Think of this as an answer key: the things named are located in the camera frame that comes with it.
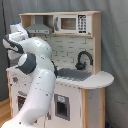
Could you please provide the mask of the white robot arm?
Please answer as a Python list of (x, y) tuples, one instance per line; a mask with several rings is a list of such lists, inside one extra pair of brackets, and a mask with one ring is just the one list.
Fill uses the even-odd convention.
[(11, 25), (13, 31), (3, 38), (8, 51), (20, 54), (17, 68), (32, 77), (30, 90), (18, 114), (1, 128), (38, 128), (34, 122), (47, 114), (56, 82), (55, 65), (50, 60), (50, 45), (38, 37), (30, 37), (21, 23)]

